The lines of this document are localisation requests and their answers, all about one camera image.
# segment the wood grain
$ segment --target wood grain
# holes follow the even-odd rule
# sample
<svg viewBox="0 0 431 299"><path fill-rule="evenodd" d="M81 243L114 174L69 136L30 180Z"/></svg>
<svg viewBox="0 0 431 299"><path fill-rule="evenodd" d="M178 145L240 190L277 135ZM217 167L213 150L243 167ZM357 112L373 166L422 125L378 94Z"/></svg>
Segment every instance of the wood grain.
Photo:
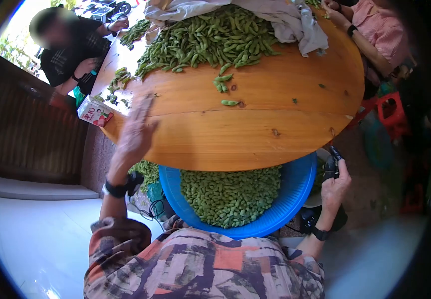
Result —
<svg viewBox="0 0 431 299"><path fill-rule="evenodd" d="M131 23L141 15L138 9L130 16ZM218 93L212 80L219 68L200 65L177 74L156 70L143 82L132 81L126 90L116 92L119 99L132 101L146 93L159 95L149 121L161 122L145 159L187 170L249 170L314 152L332 139L331 127L340 133L362 100L363 65L356 45L321 13L316 11L328 36L326 55L311 52L308 58L302 57L297 44L277 49L283 54L262 57L255 66L227 70L234 73L227 85L236 85L235 91ZM134 72L145 41L134 45L129 51L118 41L113 44L93 95L109 94L105 89L115 70L127 67ZM245 107L224 106L223 99L243 101ZM120 113L103 131L116 143L128 110L121 103L113 108Z"/></svg>

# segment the patterned shirt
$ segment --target patterned shirt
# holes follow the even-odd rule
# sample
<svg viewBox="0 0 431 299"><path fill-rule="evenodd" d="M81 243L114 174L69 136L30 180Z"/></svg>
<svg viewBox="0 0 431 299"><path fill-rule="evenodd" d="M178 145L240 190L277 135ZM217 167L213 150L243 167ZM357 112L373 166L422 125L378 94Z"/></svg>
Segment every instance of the patterned shirt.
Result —
<svg viewBox="0 0 431 299"><path fill-rule="evenodd" d="M374 5L371 0L360 0L352 6L352 24L395 69L408 57L408 36L402 23L392 11L379 8L378 11L370 14ZM380 79L373 69L367 67L366 59L363 59L363 66L365 77L375 86L379 86Z"/></svg>
<svg viewBox="0 0 431 299"><path fill-rule="evenodd" d="M132 219L91 226L84 298L324 298L313 257L270 238L234 240L188 227L177 215L150 242Z"/></svg>
<svg viewBox="0 0 431 299"><path fill-rule="evenodd" d="M73 44L63 50L44 49L41 53L41 68L48 78L51 87L56 87L68 81L78 65L87 58L99 58L96 72L101 67L103 60L109 51L111 42L96 32L103 23L87 18L79 17L79 21L72 25L74 35ZM83 94L90 94L93 89L96 76L85 74L78 83Z"/></svg>

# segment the white cloth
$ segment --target white cloth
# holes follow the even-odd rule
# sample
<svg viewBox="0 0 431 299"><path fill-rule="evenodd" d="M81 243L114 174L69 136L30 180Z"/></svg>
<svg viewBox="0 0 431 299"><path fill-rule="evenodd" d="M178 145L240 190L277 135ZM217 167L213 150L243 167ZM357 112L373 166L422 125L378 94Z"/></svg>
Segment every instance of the white cloth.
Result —
<svg viewBox="0 0 431 299"><path fill-rule="evenodd" d="M298 41L299 51L303 57L308 57L308 52L327 49L327 36L314 20L312 11L304 0L290 0L290 2L286 0L149 0L144 15L157 26L163 27L164 23L161 21L182 21L232 3L270 21L279 42ZM152 27L146 38L150 42L158 33L159 30Z"/></svg>

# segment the pink shirt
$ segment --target pink shirt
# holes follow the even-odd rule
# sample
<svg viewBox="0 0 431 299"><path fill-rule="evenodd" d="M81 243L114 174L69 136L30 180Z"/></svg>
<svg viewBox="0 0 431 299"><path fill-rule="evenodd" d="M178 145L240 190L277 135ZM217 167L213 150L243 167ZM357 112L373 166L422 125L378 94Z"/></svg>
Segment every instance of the pink shirt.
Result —
<svg viewBox="0 0 431 299"><path fill-rule="evenodd" d="M374 3L371 0L360 0L351 8L353 9L352 24L373 46L375 46L393 68L399 66L408 56L408 36L402 23L396 15L388 10L379 8L377 12L370 14ZM380 85L377 74L367 67L366 58L363 58L365 76L375 86Z"/></svg>

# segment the brown wall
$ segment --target brown wall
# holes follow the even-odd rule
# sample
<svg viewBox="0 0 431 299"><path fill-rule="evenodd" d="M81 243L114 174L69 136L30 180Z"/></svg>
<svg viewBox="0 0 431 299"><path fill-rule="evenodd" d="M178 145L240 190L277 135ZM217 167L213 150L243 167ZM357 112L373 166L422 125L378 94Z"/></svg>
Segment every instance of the brown wall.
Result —
<svg viewBox="0 0 431 299"><path fill-rule="evenodd" d="M54 100L51 86L0 57L0 177L79 183L88 123Z"/></svg>

